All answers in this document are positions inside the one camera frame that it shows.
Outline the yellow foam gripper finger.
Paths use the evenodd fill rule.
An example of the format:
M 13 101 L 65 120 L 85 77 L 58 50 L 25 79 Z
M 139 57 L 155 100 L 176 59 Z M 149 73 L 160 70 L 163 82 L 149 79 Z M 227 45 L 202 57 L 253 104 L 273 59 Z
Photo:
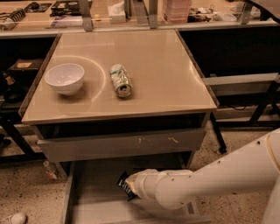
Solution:
M 134 193 L 138 194 L 138 188 L 139 188 L 139 175 L 133 174 L 126 178 L 125 182 L 129 186 L 129 189 Z

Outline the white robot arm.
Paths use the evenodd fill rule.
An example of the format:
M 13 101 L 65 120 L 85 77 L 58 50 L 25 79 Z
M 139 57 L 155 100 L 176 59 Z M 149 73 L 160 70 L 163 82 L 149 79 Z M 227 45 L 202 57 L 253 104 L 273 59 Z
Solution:
M 125 179 L 141 199 L 175 210 L 196 196 L 270 190 L 261 224 L 280 224 L 280 129 L 271 131 L 197 171 L 147 169 Z

